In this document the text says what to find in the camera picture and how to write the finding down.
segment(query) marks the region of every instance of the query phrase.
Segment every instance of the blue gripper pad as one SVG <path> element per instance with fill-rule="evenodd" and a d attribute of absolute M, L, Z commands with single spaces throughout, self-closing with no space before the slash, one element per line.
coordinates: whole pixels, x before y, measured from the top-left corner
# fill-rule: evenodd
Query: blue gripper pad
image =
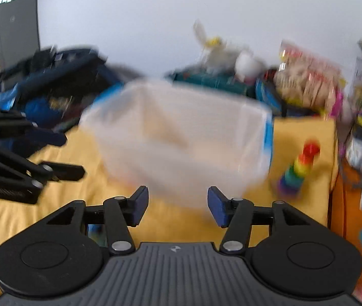
<path fill-rule="evenodd" d="M 130 226 L 135 227 L 137 226 L 148 206 L 148 189 L 144 187 L 144 189 L 138 189 L 131 197 L 131 200 L 134 200 L 134 210 L 133 214 L 131 215 L 132 224 Z"/>
<path fill-rule="evenodd" d="M 226 210 L 228 204 L 230 204 L 230 200 L 217 187 L 211 186 L 208 189 L 208 207 L 216 224 L 221 228 L 227 228 L 232 220 L 232 215 L 228 214 Z"/>

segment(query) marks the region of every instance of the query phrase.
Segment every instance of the logo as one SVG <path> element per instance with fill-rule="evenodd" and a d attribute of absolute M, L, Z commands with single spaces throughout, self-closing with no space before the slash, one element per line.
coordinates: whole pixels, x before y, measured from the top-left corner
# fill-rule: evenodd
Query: logo
<path fill-rule="evenodd" d="M 177 253 L 178 251 L 181 251 L 181 247 L 179 246 L 172 246 L 170 250 L 174 253 Z"/>

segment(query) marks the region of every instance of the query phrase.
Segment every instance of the metal pivot screw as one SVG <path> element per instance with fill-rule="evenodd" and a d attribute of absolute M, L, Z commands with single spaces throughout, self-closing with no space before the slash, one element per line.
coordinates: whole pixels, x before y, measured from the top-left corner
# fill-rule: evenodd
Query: metal pivot screw
<path fill-rule="evenodd" d="M 43 164 L 42 167 L 47 171 L 53 171 L 53 169 L 50 166 L 48 166 L 47 164 Z"/>
<path fill-rule="evenodd" d="M 131 249 L 131 244 L 125 240 L 115 241 L 112 244 L 112 249 L 115 251 L 128 251 Z"/>
<path fill-rule="evenodd" d="M 32 185 L 35 186 L 36 188 L 43 188 L 44 187 L 42 185 L 42 183 L 38 182 L 37 180 L 32 180 Z"/>
<path fill-rule="evenodd" d="M 240 241 L 229 240 L 223 244 L 223 248 L 229 252 L 240 251 L 243 248 L 243 244 Z"/>

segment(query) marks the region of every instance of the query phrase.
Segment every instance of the ribbed rubber surface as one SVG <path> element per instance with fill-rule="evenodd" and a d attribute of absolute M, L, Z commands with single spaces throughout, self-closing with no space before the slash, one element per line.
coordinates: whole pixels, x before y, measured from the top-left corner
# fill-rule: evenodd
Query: ribbed rubber surface
<path fill-rule="evenodd" d="M 243 260 L 217 253 L 211 243 L 142 243 L 112 257 L 87 287 L 52 300 L 0 297 L 0 306 L 357 306 L 350 296 L 300 301 L 258 283 Z"/>

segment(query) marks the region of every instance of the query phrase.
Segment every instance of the circular mount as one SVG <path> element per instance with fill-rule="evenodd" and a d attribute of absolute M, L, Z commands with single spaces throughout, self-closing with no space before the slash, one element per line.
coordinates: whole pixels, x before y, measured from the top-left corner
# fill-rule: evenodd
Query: circular mount
<path fill-rule="evenodd" d="M 28 298 L 60 296 L 83 287 L 99 273 L 102 253 L 90 238 L 66 226 L 33 228 L 0 246 L 4 292 Z"/>
<path fill-rule="evenodd" d="M 251 266 L 284 295 L 324 298 L 353 291 L 362 258 L 353 245 L 328 229 L 290 226 L 254 248 Z"/>

